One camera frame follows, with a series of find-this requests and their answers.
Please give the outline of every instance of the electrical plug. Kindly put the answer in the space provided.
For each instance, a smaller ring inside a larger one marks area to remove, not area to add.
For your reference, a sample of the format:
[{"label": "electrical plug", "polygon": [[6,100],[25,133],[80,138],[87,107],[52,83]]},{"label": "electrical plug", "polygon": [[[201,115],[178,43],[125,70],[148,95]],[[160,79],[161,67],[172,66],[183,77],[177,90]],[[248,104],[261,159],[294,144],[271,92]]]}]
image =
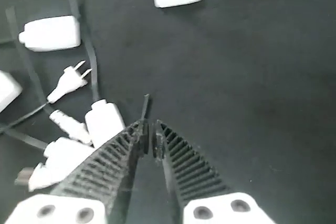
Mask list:
[{"label": "electrical plug", "polygon": [[61,130],[66,132],[70,138],[79,140],[84,144],[91,144],[91,136],[86,130],[84,123],[78,122],[60,110],[55,110],[49,118],[56,123]]},{"label": "electrical plug", "polygon": [[47,97],[48,102],[55,103],[65,94],[73,92],[88,84],[84,77],[91,72],[91,69],[86,70],[83,74],[80,74],[78,71],[84,63],[85,61],[83,60],[75,67],[69,66],[64,69],[64,74],[59,78],[56,88]]}]

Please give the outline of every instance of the power adapter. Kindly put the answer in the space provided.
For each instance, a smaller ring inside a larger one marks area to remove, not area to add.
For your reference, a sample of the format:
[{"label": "power adapter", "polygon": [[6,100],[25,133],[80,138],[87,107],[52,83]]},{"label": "power adapter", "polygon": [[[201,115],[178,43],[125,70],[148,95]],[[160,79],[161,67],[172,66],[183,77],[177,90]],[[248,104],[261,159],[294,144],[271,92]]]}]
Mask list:
[{"label": "power adapter", "polygon": [[0,113],[21,93],[21,86],[14,78],[0,70]]}]

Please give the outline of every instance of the cable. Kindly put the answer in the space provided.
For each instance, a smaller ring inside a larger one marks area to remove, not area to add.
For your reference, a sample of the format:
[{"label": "cable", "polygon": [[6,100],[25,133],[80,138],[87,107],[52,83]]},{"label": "cable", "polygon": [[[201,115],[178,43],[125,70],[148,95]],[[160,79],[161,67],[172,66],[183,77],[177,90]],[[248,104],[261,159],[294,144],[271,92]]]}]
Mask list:
[{"label": "cable", "polygon": [[[1,123],[0,123],[0,126],[2,128],[6,127],[6,125],[1,124]],[[18,140],[21,140],[22,142],[24,142],[24,143],[26,143],[26,144],[28,144],[28,145],[30,145],[32,147],[35,147],[37,149],[40,149],[40,150],[44,150],[47,147],[47,145],[48,145],[47,143],[45,143],[45,142],[43,142],[41,140],[38,140],[38,139],[36,139],[34,137],[28,136],[26,134],[23,134],[21,132],[13,130],[13,129],[6,129],[6,134],[8,136],[11,136],[11,137],[16,138]]]},{"label": "cable", "polygon": [[15,47],[18,50],[19,56],[28,71],[31,81],[33,82],[35,86],[38,100],[43,105],[44,111],[50,115],[54,111],[54,109],[52,109],[52,107],[47,103],[46,96],[44,95],[43,90],[42,90],[41,81],[37,73],[34,70],[34,67],[29,59],[29,55],[27,54],[26,50],[23,49],[23,46],[19,43],[19,41],[16,39],[16,36],[18,35],[19,30],[18,30],[18,25],[16,21],[14,7],[10,7],[6,9],[6,17],[7,17],[7,21],[9,24],[11,36],[15,43]]},{"label": "cable", "polygon": [[69,0],[70,9],[75,18],[80,21],[82,40],[90,60],[91,72],[91,88],[92,88],[92,98],[93,102],[100,101],[99,87],[98,87],[98,64],[97,55],[94,50],[93,43],[90,38],[89,26],[85,17],[84,11],[80,11],[77,0]]},{"label": "cable", "polygon": [[29,112],[28,114],[25,114],[25,115],[21,116],[19,119],[13,121],[12,123],[10,123],[8,125],[4,125],[2,128],[0,128],[0,135],[2,133],[6,132],[7,130],[17,126],[18,124],[22,123],[23,121],[27,120],[31,116],[35,115],[36,113],[41,111],[47,104],[48,103],[45,103],[45,104],[41,105],[40,107],[36,108],[35,110]]},{"label": "cable", "polygon": [[84,24],[81,25],[81,28],[82,28],[84,46],[89,56],[90,68],[92,69],[91,88],[92,88],[93,102],[97,102],[100,100],[99,88],[98,88],[97,55],[96,55],[96,52],[94,51],[94,47],[93,47],[91,38],[89,36],[89,29],[87,27],[86,22],[84,22]]}]

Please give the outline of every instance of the power cord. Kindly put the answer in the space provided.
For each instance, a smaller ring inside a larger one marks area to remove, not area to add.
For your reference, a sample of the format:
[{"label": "power cord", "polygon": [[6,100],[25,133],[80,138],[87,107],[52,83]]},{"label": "power cord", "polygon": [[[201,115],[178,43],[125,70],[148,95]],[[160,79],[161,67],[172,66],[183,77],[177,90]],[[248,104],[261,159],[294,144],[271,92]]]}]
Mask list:
[{"label": "power cord", "polygon": [[[0,124],[0,126],[2,127],[2,128],[5,128],[6,126],[4,125],[4,124]],[[26,144],[28,144],[28,145],[30,145],[30,146],[32,146],[32,147],[35,147],[35,148],[37,148],[37,149],[39,149],[39,150],[45,150],[45,148],[47,147],[47,143],[45,143],[45,142],[43,142],[43,141],[41,141],[41,140],[38,140],[38,139],[36,139],[36,138],[34,138],[34,137],[31,137],[31,136],[28,136],[28,135],[26,135],[26,134],[23,134],[23,133],[21,133],[21,132],[18,132],[18,131],[16,131],[16,130],[13,130],[13,129],[6,129],[6,134],[8,135],[8,136],[11,136],[11,137],[13,137],[13,138],[16,138],[16,139],[18,139],[18,140],[20,140],[20,141],[22,141],[22,142],[24,142],[24,143],[26,143]]]},{"label": "power cord", "polygon": [[90,61],[91,72],[91,89],[92,89],[92,98],[93,102],[100,101],[99,87],[98,87],[98,64],[97,64],[97,55],[94,50],[94,46],[90,37],[90,30],[87,22],[87,18],[85,15],[85,10],[83,4],[81,8],[79,7],[77,0],[69,0],[70,9],[77,21],[80,23],[80,30],[82,41],[84,43],[86,52]]},{"label": "power cord", "polygon": [[19,125],[20,123],[26,121],[28,118],[30,118],[31,116],[37,114],[38,112],[40,112],[41,110],[43,110],[43,108],[47,105],[48,103],[45,103],[43,105],[41,105],[40,107],[34,109],[33,111],[29,112],[28,114],[25,114],[24,116],[21,116],[19,119],[15,120],[14,122],[8,124],[8,125],[4,125],[4,124],[0,124],[1,128],[0,128],[0,135],[2,133],[7,133],[7,131],[17,125]]}]

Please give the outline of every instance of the black table surface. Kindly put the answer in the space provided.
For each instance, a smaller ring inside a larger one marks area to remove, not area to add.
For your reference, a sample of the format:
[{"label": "black table surface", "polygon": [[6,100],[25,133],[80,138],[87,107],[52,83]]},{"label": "black table surface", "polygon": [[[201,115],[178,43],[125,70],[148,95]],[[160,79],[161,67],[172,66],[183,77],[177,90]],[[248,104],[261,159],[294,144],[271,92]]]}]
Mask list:
[{"label": "black table surface", "polygon": [[[153,0],[85,0],[99,63],[101,96],[126,124],[143,95],[161,119],[215,165],[227,184],[251,194],[277,223],[336,223],[336,4],[334,0],[202,0],[157,9]],[[19,25],[69,12],[67,0],[0,0]],[[87,59],[83,47],[29,56],[49,93],[62,70]],[[9,123],[39,106],[12,46],[0,69],[23,92],[0,114]],[[55,108],[84,121],[86,86]],[[65,134],[43,112],[18,128],[45,142]],[[0,137],[0,222],[31,194],[13,181],[43,162],[40,151]],[[127,223],[171,223],[163,171],[139,162]]]}]

